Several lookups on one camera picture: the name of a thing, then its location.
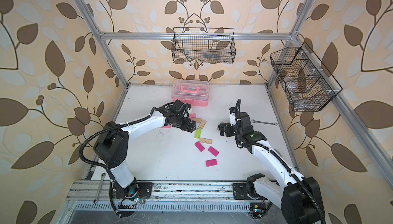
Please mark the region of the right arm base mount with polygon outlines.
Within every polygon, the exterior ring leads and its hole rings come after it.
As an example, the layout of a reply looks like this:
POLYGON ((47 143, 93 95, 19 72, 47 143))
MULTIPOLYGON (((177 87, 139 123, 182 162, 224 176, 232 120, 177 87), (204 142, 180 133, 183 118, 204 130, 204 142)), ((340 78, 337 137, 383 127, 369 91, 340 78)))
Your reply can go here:
POLYGON ((275 200, 279 196, 277 185, 271 182, 246 182, 232 184, 233 198, 235 200, 275 200))

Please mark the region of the pink plastic storage box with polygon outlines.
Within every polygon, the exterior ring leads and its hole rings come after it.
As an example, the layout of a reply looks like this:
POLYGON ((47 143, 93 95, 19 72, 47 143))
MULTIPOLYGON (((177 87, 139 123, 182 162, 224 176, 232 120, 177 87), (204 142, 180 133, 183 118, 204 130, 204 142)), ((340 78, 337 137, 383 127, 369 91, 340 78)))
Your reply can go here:
POLYGON ((171 98, 193 106, 207 107, 210 86, 207 81, 176 80, 171 98))

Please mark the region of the magenta block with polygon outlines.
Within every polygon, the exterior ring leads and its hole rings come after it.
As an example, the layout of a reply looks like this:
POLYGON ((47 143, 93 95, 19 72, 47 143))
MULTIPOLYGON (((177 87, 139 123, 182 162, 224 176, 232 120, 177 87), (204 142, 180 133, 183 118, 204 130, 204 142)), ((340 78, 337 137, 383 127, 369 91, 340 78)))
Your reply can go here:
POLYGON ((194 145, 200 152, 205 150, 205 147, 200 142, 196 142, 194 145))
POLYGON ((208 148, 208 151, 209 151, 213 156, 215 156, 215 157, 217 157, 217 156, 219 155, 219 151, 216 150, 213 146, 210 146, 210 147, 208 148))
POLYGON ((213 167, 213 166, 216 166, 218 164, 218 162, 216 159, 211 159, 211 160, 207 160, 205 162, 205 164, 206 164, 206 167, 213 167))

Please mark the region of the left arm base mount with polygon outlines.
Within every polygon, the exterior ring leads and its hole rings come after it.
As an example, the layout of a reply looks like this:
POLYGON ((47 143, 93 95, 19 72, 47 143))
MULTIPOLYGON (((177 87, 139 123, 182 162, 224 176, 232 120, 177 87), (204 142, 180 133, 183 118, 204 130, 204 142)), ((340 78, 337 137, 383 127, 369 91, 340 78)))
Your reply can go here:
POLYGON ((116 182, 112 183, 110 194, 115 200, 115 206, 121 209, 131 208, 137 204, 145 204, 152 194, 153 183, 138 182, 125 189, 116 182))

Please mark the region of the aluminium frame rail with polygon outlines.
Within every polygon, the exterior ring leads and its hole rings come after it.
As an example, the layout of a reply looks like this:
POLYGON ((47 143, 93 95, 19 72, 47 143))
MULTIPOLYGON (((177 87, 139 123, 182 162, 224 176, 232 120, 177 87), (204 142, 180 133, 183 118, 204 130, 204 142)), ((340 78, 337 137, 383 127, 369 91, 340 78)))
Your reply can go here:
POLYGON ((94 204, 100 180, 75 181, 66 197, 64 206, 56 221, 69 224, 78 211, 111 213, 119 211, 124 219, 136 217, 139 213, 237 213, 245 214, 251 220, 265 219, 273 206, 269 200, 235 200, 232 184, 244 181, 141 181, 153 183, 152 194, 145 204, 121 209, 115 206, 110 190, 112 182, 104 180, 99 201, 94 204))

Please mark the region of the magenta block bottom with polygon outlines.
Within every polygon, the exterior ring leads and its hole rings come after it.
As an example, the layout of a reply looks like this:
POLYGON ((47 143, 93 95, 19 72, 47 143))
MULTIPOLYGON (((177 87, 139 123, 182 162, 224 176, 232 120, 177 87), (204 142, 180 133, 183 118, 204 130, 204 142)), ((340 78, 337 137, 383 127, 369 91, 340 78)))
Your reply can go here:
POLYGON ((216 166, 218 164, 218 162, 216 159, 211 159, 211 160, 207 160, 205 162, 205 164, 206 164, 206 167, 213 167, 213 166, 216 166))

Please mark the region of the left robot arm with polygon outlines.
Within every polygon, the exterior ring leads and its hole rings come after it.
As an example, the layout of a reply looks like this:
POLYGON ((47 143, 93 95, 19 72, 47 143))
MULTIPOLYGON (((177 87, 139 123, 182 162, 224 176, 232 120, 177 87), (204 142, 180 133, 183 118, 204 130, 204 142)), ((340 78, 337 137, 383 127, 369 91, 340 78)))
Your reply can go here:
POLYGON ((147 116, 140 119, 120 124, 109 122, 80 145, 79 158, 87 164, 103 168, 111 181, 133 195, 137 191, 137 180, 126 163, 129 144, 137 137, 165 126, 194 132, 196 122, 189 117, 191 109, 190 104, 175 100, 152 108, 147 116), (93 150, 102 162, 92 161, 84 155, 85 147, 93 139, 97 139, 93 150))

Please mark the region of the wooden block tilted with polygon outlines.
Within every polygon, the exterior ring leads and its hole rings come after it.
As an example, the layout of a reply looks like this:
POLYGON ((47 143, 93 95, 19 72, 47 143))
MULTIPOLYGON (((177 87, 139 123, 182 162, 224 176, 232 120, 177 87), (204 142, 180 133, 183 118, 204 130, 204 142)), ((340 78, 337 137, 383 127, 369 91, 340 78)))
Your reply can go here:
POLYGON ((201 120, 201 122, 199 123, 199 126, 198 126, 198 128, 199 129, 203 129, 204 127, 205 127, 205 125, 206 125, 206 123, 207 123, 207 121, 206 120, 201 120))

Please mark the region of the silver wrench on table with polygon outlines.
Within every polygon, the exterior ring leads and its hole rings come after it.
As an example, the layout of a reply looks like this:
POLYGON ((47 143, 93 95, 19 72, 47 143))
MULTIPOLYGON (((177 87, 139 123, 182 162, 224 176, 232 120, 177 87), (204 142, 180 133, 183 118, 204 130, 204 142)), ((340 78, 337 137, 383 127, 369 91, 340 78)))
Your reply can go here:
POLYGON ((276 123, 276 122, 263 122, 263 121, 257 121, 257 120, 254 120, 254 119, 252 119, 251 122, 252 123, 259 123, 259 124, 278 126, 278 123, 276 123))

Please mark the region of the lime green block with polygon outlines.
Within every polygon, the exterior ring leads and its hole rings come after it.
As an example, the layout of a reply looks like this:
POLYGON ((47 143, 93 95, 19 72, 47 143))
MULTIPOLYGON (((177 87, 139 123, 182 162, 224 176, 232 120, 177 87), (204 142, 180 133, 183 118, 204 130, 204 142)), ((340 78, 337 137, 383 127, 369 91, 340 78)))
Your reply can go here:
POLYGON ((201 137, 201 132, 202 132, 201 129, 197 129, 197 130, 195 131, 194 138, 195 138, 195 139, 200 139, 200 137, 201 137))

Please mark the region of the magenta block middle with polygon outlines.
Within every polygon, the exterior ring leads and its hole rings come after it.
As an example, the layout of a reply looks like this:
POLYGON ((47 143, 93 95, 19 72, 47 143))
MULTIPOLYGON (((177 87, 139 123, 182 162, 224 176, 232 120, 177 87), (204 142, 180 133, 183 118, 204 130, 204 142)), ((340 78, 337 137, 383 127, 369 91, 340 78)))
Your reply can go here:
POLYGON ((196 142, 194 145, 200 152, 205 150, 205 147, 200 142, 196 142))

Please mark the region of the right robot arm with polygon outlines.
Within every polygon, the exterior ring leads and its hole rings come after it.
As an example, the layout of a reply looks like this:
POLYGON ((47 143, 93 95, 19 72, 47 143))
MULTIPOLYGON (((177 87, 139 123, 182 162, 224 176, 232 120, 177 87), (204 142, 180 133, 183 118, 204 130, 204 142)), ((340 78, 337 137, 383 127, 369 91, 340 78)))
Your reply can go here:
POLYGON ((289 224, 324 224, 326 214, 318 182, 313 177, 304 177, 291 167, 267 138, 254 130, 248 113, 241 111, 240 100, 229 112, 230 121, 218 126, 220 135, 233 137, 236 146, 247 149, 259 159, 274 178, 271 181, 262 173, 248 177, 246 185, 249 197, 269 200, 281 209, 289 224))

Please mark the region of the magenta block right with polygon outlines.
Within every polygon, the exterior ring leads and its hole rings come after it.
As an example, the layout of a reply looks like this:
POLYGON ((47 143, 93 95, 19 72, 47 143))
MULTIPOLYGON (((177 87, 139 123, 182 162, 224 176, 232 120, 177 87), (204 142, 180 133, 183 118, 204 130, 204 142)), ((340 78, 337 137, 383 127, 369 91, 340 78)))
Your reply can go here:
POLYGON ((210 146, 210 147, 208 148, 208 151, 209 151, 213 156, 215 156, 215 157, 217 157, 217 156, 219 155, 219 151, 216 150, 213 146, 210 146))

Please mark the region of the silver wrench on rail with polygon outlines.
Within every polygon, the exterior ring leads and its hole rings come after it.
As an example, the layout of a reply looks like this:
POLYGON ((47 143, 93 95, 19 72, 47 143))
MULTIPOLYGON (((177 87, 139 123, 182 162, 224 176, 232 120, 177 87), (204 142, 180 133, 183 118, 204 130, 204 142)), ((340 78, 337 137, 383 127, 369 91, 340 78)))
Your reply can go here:
POLYGON ((106 173, 104 172, 101 174, 101 178, 100 178, 100 181, 99 181, 99 184, 97 187, 97 192, 96 192, 95 198, 93 199, 94 204, 96 204, 99 201, 99 195, 100 195, 101 188, 102 188, 103 182, 105 180, 105 177, 106 177, 106 173))

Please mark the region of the wooden dotted block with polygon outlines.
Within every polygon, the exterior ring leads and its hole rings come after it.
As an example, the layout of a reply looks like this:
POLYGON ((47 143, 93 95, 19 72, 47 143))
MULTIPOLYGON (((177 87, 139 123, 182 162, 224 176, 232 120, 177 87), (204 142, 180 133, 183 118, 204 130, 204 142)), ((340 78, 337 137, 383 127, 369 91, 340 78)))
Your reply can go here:
POLYGON ((203 143, 203 144, 209 144, 209 145, 212 144, 212 140, 211 139, 206 139, 206 138, 200 138, 199 142, 203 143))

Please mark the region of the wooden block horizontal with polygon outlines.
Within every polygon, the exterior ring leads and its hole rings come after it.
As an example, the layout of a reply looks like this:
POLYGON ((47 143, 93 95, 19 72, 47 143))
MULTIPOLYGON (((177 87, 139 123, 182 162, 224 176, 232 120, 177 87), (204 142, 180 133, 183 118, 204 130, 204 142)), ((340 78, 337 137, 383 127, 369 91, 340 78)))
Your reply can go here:
POLYGON ((196 123, 200 123, 202 121, 201 118, 192 118, 192 121, 195 121, 196 123))

